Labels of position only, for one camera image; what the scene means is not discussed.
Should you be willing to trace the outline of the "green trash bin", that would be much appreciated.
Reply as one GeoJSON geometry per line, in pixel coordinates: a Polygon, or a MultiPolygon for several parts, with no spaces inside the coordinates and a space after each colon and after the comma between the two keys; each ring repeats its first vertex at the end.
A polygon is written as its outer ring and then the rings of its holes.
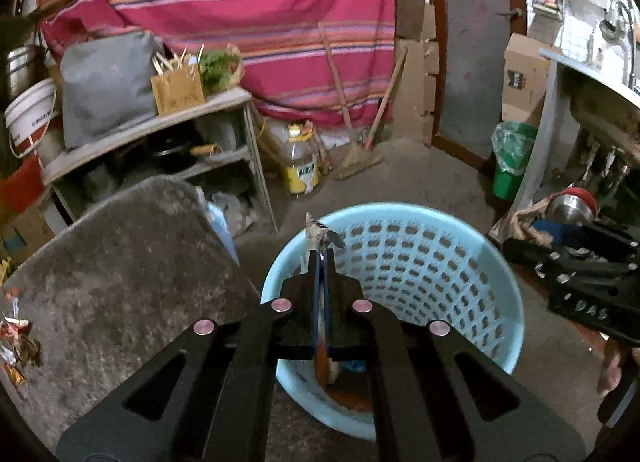
{"type": "Polygon", "coordinates": [[[516,121],[497,124],[491,135],[496,172],[492,192],[505,201],[515,199],[526,172],[536,141],[538,128],[516,121]]]}

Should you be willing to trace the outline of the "light blue laundry basket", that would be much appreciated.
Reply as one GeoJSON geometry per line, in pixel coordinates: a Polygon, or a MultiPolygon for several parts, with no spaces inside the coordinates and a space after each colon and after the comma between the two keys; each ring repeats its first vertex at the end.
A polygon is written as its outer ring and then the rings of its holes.
{"type": "MultiPolygon", "coordinates": [[[[403,203],[369,203],[320,217],[345,247],[336,271],[357,279],[369,300],[399,320],[447,321],[511,374],[524,342],[524,308],[511,268],[478,231],[449,214],[403,203]]],[[[280,295],[285,279],[306,272],[305,230],[272,263],[261,303],[280,295]]],[[[300,408],[340,433],[373,442],[371,412],[352,411],[314,379],[312,361],[279,360],[277,380],[300,408]]]]}

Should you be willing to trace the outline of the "grey fuzzy table mat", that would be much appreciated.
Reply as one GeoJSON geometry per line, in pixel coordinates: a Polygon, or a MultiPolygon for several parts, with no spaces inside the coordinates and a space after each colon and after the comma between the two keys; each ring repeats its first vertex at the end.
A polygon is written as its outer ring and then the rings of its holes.
{"type": "Polygon", "coordinates": [[[41,364],[16,408],[53,449],[64,430],[199,318],[242,319],[258,292],[198,190],[152,177],[100,203],[32,254],[2,289],[41,364]]]}

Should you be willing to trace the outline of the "clear orange-topped plastic bag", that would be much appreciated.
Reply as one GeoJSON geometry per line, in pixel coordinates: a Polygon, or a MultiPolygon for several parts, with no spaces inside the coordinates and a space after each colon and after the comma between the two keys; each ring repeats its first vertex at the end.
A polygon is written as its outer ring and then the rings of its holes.
{"type": "Polygon", "coordinates": [[[42,364],[40,341],[32,338],[32,322],[20,314],[20,291],[4,292],[8,307],[1,312],[1,369],[14,388],[17,397],[26,401],[29,382],[24,371],[42,364]]]}

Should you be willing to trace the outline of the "cardboard box by door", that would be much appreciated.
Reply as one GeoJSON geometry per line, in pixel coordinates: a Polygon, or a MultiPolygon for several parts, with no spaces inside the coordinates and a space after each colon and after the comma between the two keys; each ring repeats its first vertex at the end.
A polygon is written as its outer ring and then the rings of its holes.
{"type": "Polygon", "coordinates": [[[504,51],[502,119],[538,126],[547,91],[550,60],[541,49],[556,48],[514,33],[504,51]]]}

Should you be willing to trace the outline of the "yellow oil bottle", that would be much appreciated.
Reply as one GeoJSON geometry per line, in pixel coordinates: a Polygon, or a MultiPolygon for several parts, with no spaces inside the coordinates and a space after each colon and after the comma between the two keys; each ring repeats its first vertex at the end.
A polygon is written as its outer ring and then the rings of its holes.
{"type": "Polygon", "coordinates": [[[314,148],[314,131],[303,124],[288,124],[284,156],[283,177],[292,196],[306,196],[320,182],[319,159],[314,148]]]}

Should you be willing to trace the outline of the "grey metal shelf table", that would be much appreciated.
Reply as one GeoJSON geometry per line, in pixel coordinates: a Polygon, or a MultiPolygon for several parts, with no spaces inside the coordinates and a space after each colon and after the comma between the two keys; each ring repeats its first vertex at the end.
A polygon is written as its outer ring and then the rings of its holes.
{"type": "Polygon", "coordinates": [[[90,205],[82,185],[101,167],[106,181],[117,187],[153,175],[169,175],[207,190],[230,187],[268,227],[278,228],[258,150],[253,99],[241,87],[65,151],[43,167],[42,180],[76,220],[90,205]]]}

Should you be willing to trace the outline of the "red plastic basin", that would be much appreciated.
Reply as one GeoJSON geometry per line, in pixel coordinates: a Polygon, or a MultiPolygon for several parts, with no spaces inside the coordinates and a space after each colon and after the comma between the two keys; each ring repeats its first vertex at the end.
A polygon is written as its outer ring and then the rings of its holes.
{"type": "Polygon", "coordinates": [[[26,211],[43,191],[38,156],[29,156],[11,176],[1,182],[1,199],[16,214],[26,211]]]}

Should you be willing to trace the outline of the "brown metal door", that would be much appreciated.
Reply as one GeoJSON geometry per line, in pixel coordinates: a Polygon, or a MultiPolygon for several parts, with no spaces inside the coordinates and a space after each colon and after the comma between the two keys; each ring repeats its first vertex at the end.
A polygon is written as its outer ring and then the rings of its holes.
{"type": "Polygon", "coordinates": [[[439,74],[433,144],[488,170],[490,134],[501,115],[503,53],[527,28],[526,0],[431,0],[439,74]]]}

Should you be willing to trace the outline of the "yellow woven basket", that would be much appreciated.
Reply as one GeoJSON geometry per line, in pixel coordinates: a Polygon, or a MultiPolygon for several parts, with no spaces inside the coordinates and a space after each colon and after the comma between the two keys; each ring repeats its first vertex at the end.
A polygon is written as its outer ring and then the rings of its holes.
{"type": "Polygon", "coordinates": [[[168,59],[156,52],[151,63],[156,72],[151,86],[159,116],[205,104],[198,56],[184,50],[180,56],[168,59]]]}

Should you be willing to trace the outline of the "grey fabric cover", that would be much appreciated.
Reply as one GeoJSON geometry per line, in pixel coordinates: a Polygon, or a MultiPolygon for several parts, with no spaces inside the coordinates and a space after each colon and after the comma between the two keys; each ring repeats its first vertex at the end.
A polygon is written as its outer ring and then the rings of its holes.
{"type": "Polygon", "coordinates": [[[152,58],[161,49],[149,32],[88,40],[66,49],[60,70],[68,150],[157,116],[152,58]]]}

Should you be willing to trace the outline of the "white red plastic bucket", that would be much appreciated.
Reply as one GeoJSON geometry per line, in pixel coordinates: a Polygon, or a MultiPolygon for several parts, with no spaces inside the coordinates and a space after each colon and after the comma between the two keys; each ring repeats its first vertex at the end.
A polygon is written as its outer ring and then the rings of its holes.
{"type": "Polygon", "coordinates": [[[17,159],[35,152],[47,136],[62,133],[60,96],[53,78],[46,78],[16,97],[4,112],[10,151],[17,159]]]}

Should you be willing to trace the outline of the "striped pink curtain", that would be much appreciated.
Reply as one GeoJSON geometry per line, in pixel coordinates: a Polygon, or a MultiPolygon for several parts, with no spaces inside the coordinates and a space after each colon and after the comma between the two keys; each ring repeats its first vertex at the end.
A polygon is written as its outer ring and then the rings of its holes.
{"type": "Polygon", "coordinates": [[[263,114],[365,126],[392,75],[395,0],[80,0],[42,30],[55,57],[133,30],[153,33],[173,52],[233,45],[242,86],[263,114]]]}

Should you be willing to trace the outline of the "steel pot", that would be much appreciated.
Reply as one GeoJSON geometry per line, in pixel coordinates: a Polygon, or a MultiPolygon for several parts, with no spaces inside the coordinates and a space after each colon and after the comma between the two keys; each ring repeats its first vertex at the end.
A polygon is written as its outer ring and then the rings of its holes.
{"type": "Polygon", "coordinates": [[[12,102],[49,76],[46,50],[40,45],[17,47],[6,55],[2,71],[6,99],[12,102]]]}

